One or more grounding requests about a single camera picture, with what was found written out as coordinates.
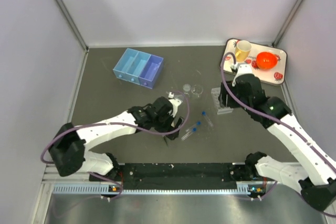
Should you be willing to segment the clear test tube rack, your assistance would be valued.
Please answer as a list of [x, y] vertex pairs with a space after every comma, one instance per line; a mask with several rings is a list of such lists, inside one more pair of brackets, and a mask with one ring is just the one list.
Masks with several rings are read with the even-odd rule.
[[212, 88], [211, 89], [211, 95], [214, 101], [214, 106], [215, 110], [217, 112], [217, 115], [222, 115], [222, 114], [229, 114], [233, 112], [233, 109], [229, 107], [221, 107], [220, 102], [219, 102], [219, 95], [220, 95], [220, 88]]

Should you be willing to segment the blue-capped test tube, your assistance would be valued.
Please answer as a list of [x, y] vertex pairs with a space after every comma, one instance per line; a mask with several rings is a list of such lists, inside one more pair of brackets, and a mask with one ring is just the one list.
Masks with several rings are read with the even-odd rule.
[[185, 133], [182, 137], [181, 140], [184, 141], [186, 140], [188, 137], [190, 137], [192, 134], [194, 134], [197, 131], [197, 128], [192, 128], [191, 130], [189, 130], [187, 133]]
[[197, 121], [195, 124], [193, 124], [192, 126], [188, 127], [185, 132], [190, 132], [190, 131], [196, 131], [197, 128], [201, 125], [200, 121]]
[[210, 127], [213, 127], [213, 122], [211, 121], [211, 119], [209, 118], [209, 116], [207, 115], [207, 113], [205, 111], [202, 112], [202, 116], [204, 118], [204, 120], [208, 123], [208, 125]]

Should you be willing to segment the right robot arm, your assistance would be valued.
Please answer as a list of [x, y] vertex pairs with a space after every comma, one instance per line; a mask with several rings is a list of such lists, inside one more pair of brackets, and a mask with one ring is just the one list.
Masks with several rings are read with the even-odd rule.
[[291, 188], [317, 211], [335, 202], [335, 160], [330, 158], [299, 124], [291, 109], [278, 97], [268, 97], [251, 67], [233, 63], [232, 81], [223, 80], [220, 103], [242, 108], [276, 137], [298, 161], [288, 165], [256, 152], [245, 161], [245, 174], [256, 180], [267, 177]]

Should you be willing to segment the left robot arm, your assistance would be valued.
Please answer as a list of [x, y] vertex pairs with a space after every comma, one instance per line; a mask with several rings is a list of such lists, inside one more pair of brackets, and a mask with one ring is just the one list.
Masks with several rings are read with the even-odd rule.
[[98, 154], [92, 149], [112, 139], [139, 132], [152, 132], [171, 140], [178, 137], [184, 122], [176, 118], [180, 99], [173, 96], [159, 97], [154, 103], [133, 106], [121, 114], [91, 125], [74, 126], [67, 123], [55, 136], [48, 152], [59, 176], [67, 177], [76, 172], [95, 173], [114, 180], [121, 169], [111, 153]]

